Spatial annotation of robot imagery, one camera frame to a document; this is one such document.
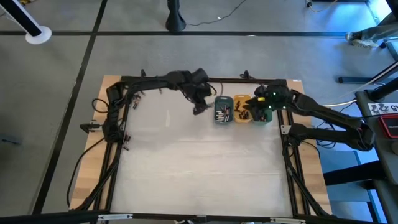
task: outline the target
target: wooden board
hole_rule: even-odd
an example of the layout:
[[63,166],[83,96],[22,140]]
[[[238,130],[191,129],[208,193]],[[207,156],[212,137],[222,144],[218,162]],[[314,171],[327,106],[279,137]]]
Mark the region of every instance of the wooden board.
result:
[[[106,75],[98,95],[98,98],[106,101],[106,88],[120,80],[120,76]],[[303,85],[300,80],[287,80],[288,87],[299,92],[304,92]],[[97,108],[99,110],[106,110],[106,106],[103,103],[98,103]],[[97,120],[99,123],[103,123],[106,114],[94,112],[93,119]],[[302,123],[306,126],[311,126],[311,117],[303,117],[294,114],[295,123]],[[103,137],[101,131],[90,133],[87,138],[86,148],[90,147],[96,141]],[[315,141],[308,140],[308,142],[315,145]],[[97,148],[89,152],[82,160],[80,169],[78,172],[78,177],[76,180],[76,185],[72,195],[72,201],[70,208],[75,208],[79,206],[84,199],[93,190],[98,182],[101,166],[103,163],[104,152],[106,143],[102,142]],[[300,147],[300,158],[302,163],[302,169],[304,173],[305,184],[309,191],[314,196],[315,200],[322,206],[322,208],[331,214],[330,203],[328,199],[328,194],[326,191],[325,181],[323,179],[323,172],[320,165],[320,160],[318,158],[318,152],[309,145],[302,144]],[[100,208],[104,208],[104,202],[106,200],[108,191],[108,186],[104,188]],[[295,188],[298,211],[303,213],[303,205],[300,190]]]

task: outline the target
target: black pipe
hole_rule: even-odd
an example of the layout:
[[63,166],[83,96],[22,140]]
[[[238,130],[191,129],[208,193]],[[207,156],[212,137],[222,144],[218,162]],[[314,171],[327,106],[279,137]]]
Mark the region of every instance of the black pipe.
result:
[[398,90],[398,78],[393,79],[391,82],[380,86],[375,90],[367,90],[369,99],[377,101],[383,99],[388,94]]
[[0,0],[0,6],[32,37],[37,37],[42,33],[40,26],[26,13],[17,0]]
[[166,20],[166,28],[170,32],[180,32],[187,24],[180,13],[180,0],[167,0],[167,7],[170,14]]

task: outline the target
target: small container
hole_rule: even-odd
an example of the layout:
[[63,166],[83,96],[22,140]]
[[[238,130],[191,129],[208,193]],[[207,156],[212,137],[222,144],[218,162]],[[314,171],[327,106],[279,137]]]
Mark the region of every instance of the small container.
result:
[[264,110],[264,115],[266,117],[265,121],[255,121],[253,119],[253,123],[254,124],[259,124],[259,125],[265,125],[267,123],[270,123],[272,121],[272,110],[270,110],[270,109]]
[[234,96],[234,120],[238,123],[248,123],[252,120],[251,113],[249,110],[243,108],[246,105],[246,100],[250,100],[251,96],[249,95],[235,95]]
[[217,96],[214,100],[214,121],[228,124],[233,121],[234,100],[229,96]]

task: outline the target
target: sticker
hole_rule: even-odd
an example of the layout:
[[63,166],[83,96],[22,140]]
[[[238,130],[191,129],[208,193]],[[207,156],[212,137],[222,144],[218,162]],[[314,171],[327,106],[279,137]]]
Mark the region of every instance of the sticker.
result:
[[398,113],[398,103],[368,103],[372,115]]

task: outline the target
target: gray floor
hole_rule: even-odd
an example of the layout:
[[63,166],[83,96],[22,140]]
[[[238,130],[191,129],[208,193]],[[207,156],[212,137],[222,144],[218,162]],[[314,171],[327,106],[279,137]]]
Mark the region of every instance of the gray floor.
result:
[[[92,30],[100,0],[38,0],[27,10],[53,30]],[[187,22],[212,21],[228,14],[238,0],[182,1]],[[324,3],[314,7],[322,8]],[[108,1],[100,30],[165,30],[166,1]],[[304,0],[247,0],[231,17],[187,30],[346,32],[374,26],[365,3],[337,3],[314,14]],[[19,30],[5,17],[0,31]],[[53,37],[33,46],[22,36],[0,36],[1,133],[23,139],[0,150],[0,216],[30,212],[48,162],[53,140],[80,68],[88,37]],[[204,68],[211,77],[238,77],[244,70],[258,78],[301,79],[306,93],[329,103],[358,85],[336,77],[371,77],[393,59],[387,49],[361,49],[336,37],[97,37],[44,212],[67,210],[65,192],[86,134],[79,124],[93,114],[103,75],[163,75],[170,70]],[[339,101],[350,100],[349,95]]]

